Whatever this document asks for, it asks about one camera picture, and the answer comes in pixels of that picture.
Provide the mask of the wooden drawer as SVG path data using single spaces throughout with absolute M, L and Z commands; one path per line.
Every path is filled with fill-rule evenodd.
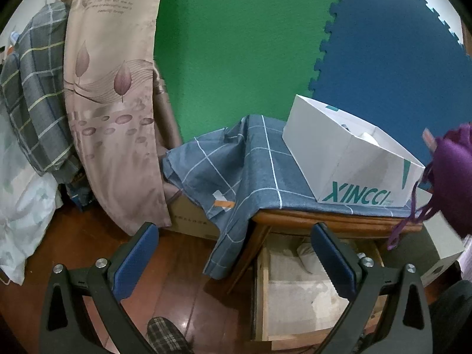
M 297 248 L 304 237 L 271 233 L 255 268 L 252 339 L 265 350 L 318 347 L 348 305 L 326 272 L 308 273 Z

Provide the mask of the plaid slipper foot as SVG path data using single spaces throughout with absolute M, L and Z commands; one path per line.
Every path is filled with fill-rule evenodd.
M 154 317 L 148 322 L 147 339 L 156 353 L 193 353 L 180 330 L 165 317 Z

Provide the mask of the blue checked cloth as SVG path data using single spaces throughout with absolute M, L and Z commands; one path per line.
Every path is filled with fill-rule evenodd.
M 243 117 L 231 128 L 195 137 L 163 158 L 163 173 L 219 229 L 204 274 L 224 278 L 240 254 L 249 220 L 261 209 L 405 218 L 401 208 L 332 205 L 315 200 L 282 140 L 283 121 Z

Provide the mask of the white patterned bedding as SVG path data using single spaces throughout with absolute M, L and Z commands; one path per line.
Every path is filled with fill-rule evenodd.
M 0 169 L 1 270 L 21 285 L 26 261 L 42 242 L 62 200 L 54 176 L 39 176 L 26 159 L 5 106 L 1 106 Z

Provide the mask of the black trouser leg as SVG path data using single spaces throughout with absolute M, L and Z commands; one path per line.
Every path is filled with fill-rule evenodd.
M 471 282 L 462 280 L 432 303 L 433 353 L 472 353 L 471 301 Z

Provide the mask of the blue foam mat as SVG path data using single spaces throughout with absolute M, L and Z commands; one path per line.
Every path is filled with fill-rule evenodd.
M 314 99 L 387 132 L 422 163 L 422 132 L 471 121 L 471 59 L 425 0 L 338 0 L 315 63 Z

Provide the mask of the grey plaid pillow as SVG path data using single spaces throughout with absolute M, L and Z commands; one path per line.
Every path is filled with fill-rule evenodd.
M 1 72 L 1 100 L 26 159 L 69 184 L 82 168 L 65 110 L 63 57 L 69 7 L 45 5 L 19 35 Z

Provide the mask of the purple bra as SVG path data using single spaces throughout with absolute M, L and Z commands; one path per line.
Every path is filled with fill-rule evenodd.
M 408 223 L 422 223 L 437 213 L 461 238 L 471 235 L 471 124 L 436 137 L 434 145 L 432 161 L 412 189 L 410 215 L 393 228 L 389 250 L 396 248 Z M 426 205 L 418 207 L 416 190 L 421 183 L 429 183 L 433 192 Z

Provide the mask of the grey cabinet box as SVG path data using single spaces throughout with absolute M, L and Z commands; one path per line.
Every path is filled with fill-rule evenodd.
M 414 265 L 424 287 L 451 267 L 464 251 L 462 239 L 440 211 L 423 221 L 421 231 L 414 237 Z

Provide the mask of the beige folded underwear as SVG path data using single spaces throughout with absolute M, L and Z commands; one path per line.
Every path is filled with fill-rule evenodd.
M 318 275 L 325 272 L 320 259 L 318 258 L 310 243 L 301 243 L 301 245 L 297 248 L 297 254 L 302 266 L 308 273 Z

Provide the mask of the beige floral pillow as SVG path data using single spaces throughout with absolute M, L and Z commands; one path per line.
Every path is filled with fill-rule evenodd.
M 63 80 L 75 149 L 101 207 L 124 232 L 171 225 L 159 158 L 180 137 L 154 63 L 160 0 L 68 4 Z

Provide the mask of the white XINCCI shoe box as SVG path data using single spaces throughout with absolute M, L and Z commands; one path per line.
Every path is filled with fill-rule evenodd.
M 376 125 L 301 95 L 282 139 L 321 203 L 402 208 L 425 170 Z

